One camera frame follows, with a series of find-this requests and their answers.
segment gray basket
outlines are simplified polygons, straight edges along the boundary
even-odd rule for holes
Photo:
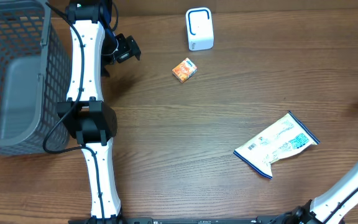
[[[71,61],[50,23],[46,0],[0,1],[0,154],[40,153],[65,101]],[[68,142],[64,126],[49,149]]]

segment basket bottom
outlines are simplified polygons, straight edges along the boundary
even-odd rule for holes
[[[7,68],[0,118],[0,139],[14,138],[35,116],[40,56],[13,60]]]

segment blue-edged packet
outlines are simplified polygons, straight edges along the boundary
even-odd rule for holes
[[[272,163],[294,156],[320,141],[291,111],[250,141],[234,150],[260,175],[273,178]]]

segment orange snack wrapper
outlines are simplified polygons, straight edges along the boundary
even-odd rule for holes
[[[189,59],[186,58],[178,66],[172,69],[172,73],[180,82],[184,83],[187,79],[197,72],[197,66]]]

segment wooden surface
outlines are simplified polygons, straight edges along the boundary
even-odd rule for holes
[[[49,1],[62,11],[70,2],[70,0]],[[122,16],[185,15],[192,7],[208,7],[212,13],[358,8],[358,1],[355,0],[114,0],[114,2]]]
[[[215,14],[212,50],[189,52],[183,16],[123,17],[142,58],[109,67],[116,185],[128,217],[278,214],[328,190],[358,160],[358,9]],[[62,21],[53,22],[70,49]],[[171,69],[189,57],[181,84]],[[321,140],[273,165],[273,180],[233,155],[288,110]],[[0,223],[90,215],[81,152],[0,156]],[[358,206],[346,217],[358,223]]]

